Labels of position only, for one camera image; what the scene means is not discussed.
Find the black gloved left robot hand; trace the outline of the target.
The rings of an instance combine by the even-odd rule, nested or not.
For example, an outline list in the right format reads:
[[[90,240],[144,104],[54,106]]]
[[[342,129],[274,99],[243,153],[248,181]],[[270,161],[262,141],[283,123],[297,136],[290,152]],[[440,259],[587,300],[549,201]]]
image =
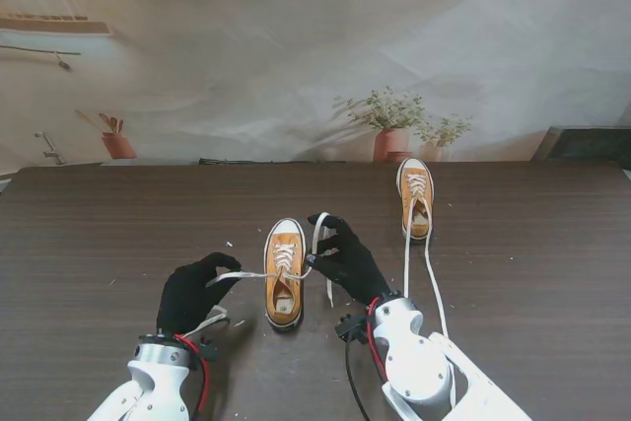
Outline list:
[[[207,283],[218,276],[218,268],[229,272],[242,270],[232,256],[213,252],[198,261],[178,267],[164,285],[156,329],[164,334],[187,334],[202,323],[211,310],[232,290],[238,278],[216,284]]]

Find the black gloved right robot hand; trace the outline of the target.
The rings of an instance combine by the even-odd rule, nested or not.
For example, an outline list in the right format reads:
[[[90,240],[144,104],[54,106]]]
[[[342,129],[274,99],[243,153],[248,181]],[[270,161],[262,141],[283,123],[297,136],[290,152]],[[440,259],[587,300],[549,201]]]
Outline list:
[[[305,263],[341,286],[355,301],[368,306],[390,288],[371,252],[340,217],[326,215],[321,224],[335,234],[320,241]]]

